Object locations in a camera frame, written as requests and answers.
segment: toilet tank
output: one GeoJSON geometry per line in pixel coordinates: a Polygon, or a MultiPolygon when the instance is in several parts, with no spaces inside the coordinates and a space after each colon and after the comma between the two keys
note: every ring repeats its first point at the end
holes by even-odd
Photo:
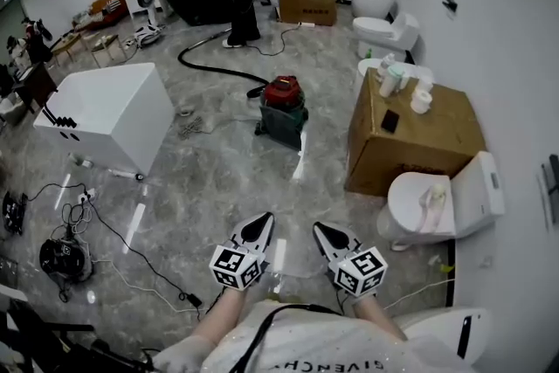
{"type": "Polygon", "coordinates": [[[493,156],[479,152],[452,180],[456,238],[466,237],[505,213],[493,156]]]}

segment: power strip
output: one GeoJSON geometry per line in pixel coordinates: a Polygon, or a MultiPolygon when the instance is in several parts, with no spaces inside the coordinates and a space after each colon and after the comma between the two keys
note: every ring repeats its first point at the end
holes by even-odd
{"type": "Polygon", "coordinates": [[[87,193],[78,196],[78,204],[86,204],[87,202],[93,202],[95,199],[95,188],[91,188],[87,193]]]}

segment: wooden table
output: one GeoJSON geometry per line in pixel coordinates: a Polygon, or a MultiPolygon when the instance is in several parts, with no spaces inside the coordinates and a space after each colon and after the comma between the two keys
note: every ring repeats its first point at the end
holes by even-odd
{"type": "Polygon", "coordinates": [[[37,102],[39,107],[43,107],[49,100],[51,93],[58,90],[51,75],[47,72],[45,64],[39,62],[25,71],[20,81],[14,84],[12,91],[16,92],[27,109],[35,114],[31,106],[33,100],[37,102]]]}
{"type": "Polygon", "coordinates": [[[95,45],[91,50],[91,54],[93,56],[93,59],[95,59],[95,62],[97,63],[97,66],[99,66],[99,62],[97,61],[97,58],[95,58],[95,53],[96,52],[100,52],[102,50],[105,50],[108,54],[108,57],[111,59],[111,61],[114,61],[113,56],[111,55],[111,52],[109,51],[109,47],[112,43],[116,42],[118,44],[118,46],[121,48],[121,52],[124,55],[124,59],[126,60],[126,52],[124,52],[124,47],[122,47],[122,42],[119,39],[119,35],[118,34],[114,34],[112,36],[106,36],[100,39],[100,42],[95,45]]]}
{"type": "Polygon", "coordinates": [[[54,58],[56,60],[56,65],[58,67],[60,67],[60,63],[59,63],[59,54],[66,52],[68,53],[68,56],[70,57],[70,60],[73,62],[73,56],[70,53],[70,49],[76,45],[76,43],[78,43],[80,41],[80,35],[79,34],[69,34],[68,36],[62,38],[60,40],[60,42],[58,42],[52,49],[51,52],[54,55],[54,58]]]}

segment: floor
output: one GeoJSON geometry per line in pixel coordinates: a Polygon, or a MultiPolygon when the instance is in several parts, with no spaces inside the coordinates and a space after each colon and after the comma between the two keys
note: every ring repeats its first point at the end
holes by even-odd
{"type": "MultiPolygon", "coordinates": [[[[269,15],[269,9],[258,7],[263,36],[258,45],[264,52],[278,51],[280,32],[293,27],[278,24],[269,15]]],[[[127,18],[107,33],[118,32],[124,41],[133,29],[127,18]]],[[[297,152],[254,135],[258,106],[245,97],[254,83],[191,70],[176,61],[184,47],[222,29],[222,25],[191,28],[173,17],[157,44],[136,54],[128,49],[128,56],[133,55],[128,64],[155,62],[173,103],[195,107],[203,119],[203,129],[213,129],[210,134],[185,138],[181,131],[188,119],[177,117],[144,183],[112,176],[100,167],[76,166],[33,129],[34,116],[27,114],[17,127],[6,127],[0,136],[0,193],[10,190],[32,197],[46,183],[63,183],[70,174],[69,184],[83,182],[97,190],[96,206],[101,216],[123,235],[128,232],[136,205],[145,204],[131,245],[144,252],[155,269],[202,299],[205,307],[220,290],[208,269],[215,246],[225,242],[238,221],[261,211],[275,214],[274,236],[288,241],[287,263],[285,275],[274,279],[268,275],[253,288],[251,300],[276,287],[280,280],[281,296],[295,295],[303,301],[336,308],[334,289],[323,275],[326,263],[311,236],[316,220],[348,225],[365,245],[376,245],[381,251],[390,265],[378,292],[384,306],[428,283],[444,280],[440,265],[429,265],[437,255],[446,261],[444,245],[391,252],[375,227],[383,199],[343,189],[358,62],[350,8],[339,6],[334,27],[287,33],[285,51],[274,58],[260,56],[249,48],[225,50],[220,40],[188,56],[198,64],[247,71],[266,79],[297,75],[310,112],[301,165],[297,152]]],[[[61,56],[61,67],[51,69],[57,82],[68,73],[95,68],[86,52],[77,52],[75,59],[72,63],[61,56]]],[[[162,349],[184,338],[196,326],[195,312],[175,313],[154,294],[131,289],[108,263],[95,265],[93,277],[72,289],[68,303],[59,300],[58,288],[40,269],[38,254],[53,231],[55,236],[61,234],[62,229],[56,228],[62,224],[62,206],[75,204],[79,193],[77,189],[65,190],[60,199],[59,189],[47,189],[28,205],[23,236],[0,244],[2,255],[19,264],[19,289],[46,321],[93,324],[97,336],[123,355],[138,358],[141,347],[162,349]],[[88,291],[96,295],[93,305],[87,302],[88,291]]],[[[179,301],[177,291],[157,279],[142,259],[124,253],[122,242],[97,219],[91,220],[81,237],[89,244],[94,259],[112,260],[129,284],[156,288],[175,308],[189,308],[189,303],[179,301]]],[[[432,287],[392,307],[390,313],[404,314],[444,304],[445,286],[432,287]]]]}

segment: marker cube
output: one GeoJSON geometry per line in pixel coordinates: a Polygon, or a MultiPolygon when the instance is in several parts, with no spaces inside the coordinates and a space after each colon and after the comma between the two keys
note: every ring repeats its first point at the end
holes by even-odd
{"type": "Polygon", "coordinates": [[[241,252],[218,245],[211,257],[210,269],[221,286],[244,291],[260,274],[265,255],[241,252]]]}
{"type": "Polygon", "coordinates": [[[334,283],[355,297],[379,287],[388,269],[388,263],[375,247],[330,265],[335,273],[334,283]]]}

